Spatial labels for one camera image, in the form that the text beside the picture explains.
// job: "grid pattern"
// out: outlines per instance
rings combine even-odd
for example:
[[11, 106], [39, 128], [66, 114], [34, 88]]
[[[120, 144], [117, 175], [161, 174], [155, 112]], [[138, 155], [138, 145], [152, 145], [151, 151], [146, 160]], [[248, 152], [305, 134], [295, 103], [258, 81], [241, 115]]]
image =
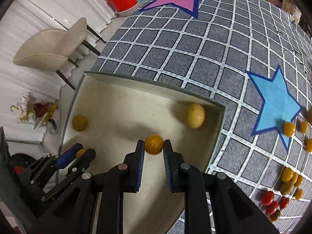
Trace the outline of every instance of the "grid pattern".
[[[226, 105], [207, 172], [226, 173], [261, 210], [266, 190], [281, 198], [284, 167], [301, 174], [303, 198], [290, 196], [274, 223], [283, 232], [294, 227], [312, 197], [312, 155], [304, 145], [312, 129], [295, 133], [288, 154], [275, 131], [250, 136], [262, 100], [245, 71], [271, 78], [280, 64], [289, 92], [303, 106], [298, 126], [311, 107], [311, 63], [311, 41], [286, 12], [264, 0], [203, 0], [198, 19], [171, 5], [133, 14], [91, 70], [167, 83]], [[207, 202], [211, 211], [208, 195]], [[215, 231], [212, 211], [210, 217]], [[184, 214], [169, 233], [184, 233]]]

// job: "curtain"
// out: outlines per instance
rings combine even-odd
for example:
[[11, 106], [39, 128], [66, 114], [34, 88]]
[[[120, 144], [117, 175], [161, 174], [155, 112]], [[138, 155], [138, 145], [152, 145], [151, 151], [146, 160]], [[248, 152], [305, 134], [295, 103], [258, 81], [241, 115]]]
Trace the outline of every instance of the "curtain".
[[[37, 32], [48, 28], [70, 28], [81, 17], [95, 31], [102, 31], [111, 18], [113, 10], [104, 0], [15, 0], [0, 21], [0, 126], [7, 139], [41, 142], [45, 127], [33, 129], [34, 122], [18, 123], [19, 111], [10, 111], [11, 105], [21, 101], [29, 93], [38, 101], [55, 102], [65, 82], [54, 72], [41, 71], [13, 64], [13, 58], [22, 44]], [[96, 46], [97, 38], [88, 34], [87, 41]], [[80, 46], [71, 56], [81, 59], [88, 54]], [[69, 62], [60, 69], [66, 77], [75, 68]]]

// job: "chair leg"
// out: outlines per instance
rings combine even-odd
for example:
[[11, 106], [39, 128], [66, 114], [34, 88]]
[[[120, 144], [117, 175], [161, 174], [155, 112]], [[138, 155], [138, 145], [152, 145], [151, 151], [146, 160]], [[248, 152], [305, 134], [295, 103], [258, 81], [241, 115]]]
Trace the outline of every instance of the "chair leg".
[[56, 73], [64, 80], [65, 83], [67, 83], [73, 90], [76, 90], [76, 88], [71, 84], [70, 81], [63, 75], [63, 73], [60, 70], [57, 70]]
[[92, 46], [90, 43], [88, 43], [87, 41], [83, 41], [82, 42], [82, 44], [86, 47], [86, 48], [88, 48], [88, 49], [90, 49], [93, 53], [95, 53], [96, 55], [100, 55], [101, 53], [98, 51], [98, 50], [96, 50], [96, 48], [94, 47], [94, 46]]
[[71, 58], [68, 58], [68, 61], [70, 63], [72, 63], [73, 65], [75, 65], [77, 68], [79, 68], [79, 66], [76, 64], [76, 62], [74, 62]]
[[102, 39], [100, 35], [98, 35], [90, 26], [87, 25], [87, 30], [91, 32], [94, 36], [96, 36], [98, 39], [100, 39], [104, 44], [106, 44], [106, 41]]

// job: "beige chair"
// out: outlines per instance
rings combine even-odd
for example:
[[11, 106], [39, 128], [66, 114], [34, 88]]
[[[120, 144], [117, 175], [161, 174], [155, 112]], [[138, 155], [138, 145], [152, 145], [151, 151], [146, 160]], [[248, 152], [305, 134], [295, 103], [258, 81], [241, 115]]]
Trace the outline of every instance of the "beige chair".
[[106, 43], [92, 28], [87, 25], [87, 20], [80, 18], [68, 31], [61, 29], [46, 29], [30, 37], [17, 51], [13, 63], [19, 66], [36, 68], [56, 72], [71, 88], [75, 87], [59, 70], [66, 61], [76, 67], [69, 56], [81, 44], [100, 55], [90, 43], [85, 41], [88, 30], [97, 38]]

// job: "screw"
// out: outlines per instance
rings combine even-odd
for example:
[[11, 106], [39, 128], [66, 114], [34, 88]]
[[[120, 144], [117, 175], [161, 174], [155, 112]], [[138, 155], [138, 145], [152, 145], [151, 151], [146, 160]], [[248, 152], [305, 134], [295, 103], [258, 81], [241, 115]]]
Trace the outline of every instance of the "screw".
[[121, 163], [120, 165], [118, 165], [118, 169], [120, 170], [125, 170], [128, 168], [128, 165], [126, 165], [125, 163]]
[[188, 170], [189, 168], [191, 168], [191, 166], [188, 163], [183, 163], [181, 164], [181, 168], [184, 170]]
[[226, 176], [225, 173], [217, 173], [216, 177], [219, 178], [219, 179], [225, 179], [227, 176]]
[[83, 179], [90, 179], [91, 178], [91, 173], [83, 173], [82, 174]]

